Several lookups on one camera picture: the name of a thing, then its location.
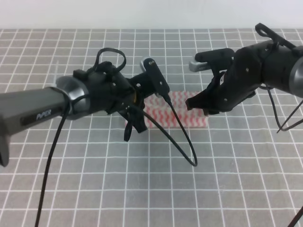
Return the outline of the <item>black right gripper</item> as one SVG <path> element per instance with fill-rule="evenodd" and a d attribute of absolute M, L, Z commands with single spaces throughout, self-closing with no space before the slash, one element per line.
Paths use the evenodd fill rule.
<path fill-rule="evenodd" d="M 202 109 L 205 116 L 229 112 L 254 96 L 261 85 L 261 68 L 266 47 L 255 44 L 238 49 L 227 70 L 211 70 L 214 77 L 197 95 L 186 100 L 187 110 Z"/>

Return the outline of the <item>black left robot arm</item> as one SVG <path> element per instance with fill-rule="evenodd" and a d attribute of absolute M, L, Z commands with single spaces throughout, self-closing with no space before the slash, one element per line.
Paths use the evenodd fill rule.
<path fill-rule="evenodd" d="M 0 164 L 9 163 L 10 137 L 57 116 L 68 120 L 105 111 L 120 112 L 138 100 L 138 91 L 106 61 L 95 70 L 74 70 L 42 89 L 0 95 Z"/>

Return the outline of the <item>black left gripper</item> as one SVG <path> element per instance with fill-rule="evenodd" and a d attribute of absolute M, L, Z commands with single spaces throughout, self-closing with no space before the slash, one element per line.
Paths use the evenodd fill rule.
<path fill-rule="evenodd" d="M 102 62 L 87 71 L 74 70 L 73 78 L 82 82 L 87 90 L 82 99 L 77 98 L 77 101 L 73 102 L 75 118 L 100 111 L 105 111 L 107 114 L 119 112 L 121 115 L 127 112 L 124 131 L 126 142 L 130 140 L 132 128 L 135 128 L 138 133 L 147 130 L 142 113 L 143 96 L 139 94 L 135 84 L 125 78 L 111 62 Z M 139 110 L 130 107 L 132 105 L 138 107 Z"/>

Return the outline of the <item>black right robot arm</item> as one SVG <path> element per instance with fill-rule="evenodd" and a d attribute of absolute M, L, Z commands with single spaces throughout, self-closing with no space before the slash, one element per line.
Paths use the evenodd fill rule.
<path fill-rule="evenodd" d="M 188 98 L 188 110 L 206 115 L 229 112 L 253 97 L 262 84 L 303 96 L 303 47 L 295 46 L 262 23 L 256 32 L 268 40 L 234 51 L 222 48 L 199 52 L 189 63 L 192 72 L 211 70 L 213 78 L 202 92 Z"/>

